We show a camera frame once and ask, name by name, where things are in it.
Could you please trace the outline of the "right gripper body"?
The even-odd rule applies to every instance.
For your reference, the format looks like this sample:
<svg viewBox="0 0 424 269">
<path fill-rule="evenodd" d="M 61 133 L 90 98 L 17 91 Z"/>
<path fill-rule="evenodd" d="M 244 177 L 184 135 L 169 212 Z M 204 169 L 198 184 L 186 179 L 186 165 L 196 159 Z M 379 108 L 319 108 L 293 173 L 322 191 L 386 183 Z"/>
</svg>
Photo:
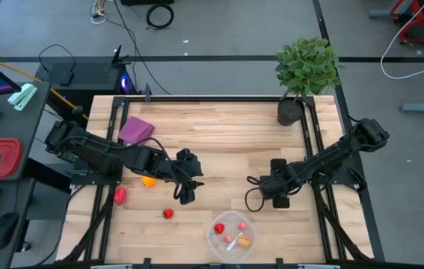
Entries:
<svg viewBox="0 0 424 269">
<path fill-rule="evenodd" d="M 270 176 L 260 176 L 259 192 L 265 200 L 269 200 L 296 189 L 294 179 L 296 172 L 293 170 L 281 170 Z"/>
</svg>

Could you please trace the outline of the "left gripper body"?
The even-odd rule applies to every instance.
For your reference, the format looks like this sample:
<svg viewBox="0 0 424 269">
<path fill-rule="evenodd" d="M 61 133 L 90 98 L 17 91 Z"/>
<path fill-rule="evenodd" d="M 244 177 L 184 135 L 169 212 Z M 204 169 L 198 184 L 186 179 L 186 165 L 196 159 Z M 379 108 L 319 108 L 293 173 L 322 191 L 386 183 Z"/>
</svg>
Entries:
<svg viewBox="0 0 424 269">
<path fill-rule="evenodd" d="M 187 173 L 184 173 L 184 172 L 175 172 L 174 180 L 175 180 L 177 189 L 180 189 L 181 187 L 196 189 L 204 185 L 204 183 L 202 182 L 193 180 Z"/>
</svg>

